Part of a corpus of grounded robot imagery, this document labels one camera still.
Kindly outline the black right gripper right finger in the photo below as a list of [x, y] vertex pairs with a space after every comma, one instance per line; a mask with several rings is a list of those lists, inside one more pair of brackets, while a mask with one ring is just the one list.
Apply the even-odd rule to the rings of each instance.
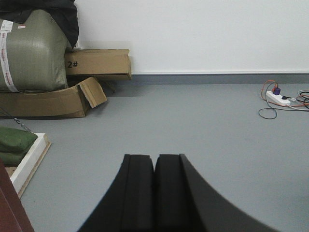
[[218, 193], [186, 155], [161, 154], [155, 166], [159, 232], [273, 232]]

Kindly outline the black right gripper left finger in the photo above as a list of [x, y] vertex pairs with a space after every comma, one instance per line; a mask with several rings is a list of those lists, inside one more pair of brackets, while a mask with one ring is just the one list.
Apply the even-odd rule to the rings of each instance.
[[109, 189], [79, 231], [154, 231], [153, 178], [150, 156], [126, 154]]

